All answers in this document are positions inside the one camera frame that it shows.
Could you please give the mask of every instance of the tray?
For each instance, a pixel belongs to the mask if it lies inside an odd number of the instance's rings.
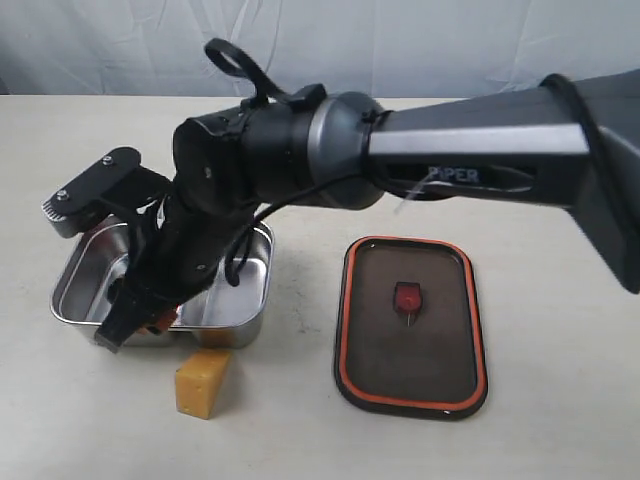
[[[240,273],[239,286],[230,286],[223,269],[218,269],[211,288],[178,309],[178,318],[168,332],[136,334],[125,345],[170,345],[185,332],[195,335],[206,347],[248,345],[262,325],[273,247],[273,232],[266,224],[260,224],[249,260]],[[107,218],[80,238],[53,289],[53,315],[76,326],[92,342],[110,306],[107,288],[127,269],[127,249],[126,224],[115,217]]]

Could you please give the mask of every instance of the red object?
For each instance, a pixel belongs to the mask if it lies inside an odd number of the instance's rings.
[[[402,315],[417,315],[422,308],[419,283],[398,282],[393,294],[393,309]]]

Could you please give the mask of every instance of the cheese block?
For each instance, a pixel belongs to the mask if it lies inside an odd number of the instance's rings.
[[[201,349],[176,372],[176,408],[205,420],[211,416],[218,390],[231,359],[225,350]]]

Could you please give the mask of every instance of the metal pin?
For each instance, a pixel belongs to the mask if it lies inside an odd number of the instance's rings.
[[[56,192],[56,198],[58,200],[60,200],[61,202],[64,202],[65,200],[69,200],[69,193],[67,193],[66,190],[58,190]]]

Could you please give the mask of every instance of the white backdrop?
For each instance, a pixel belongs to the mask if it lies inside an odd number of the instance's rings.
[[[0,0],[11,93],[237,95],[237,42],[287,89],[466,97],[640,67],[637,0]]]

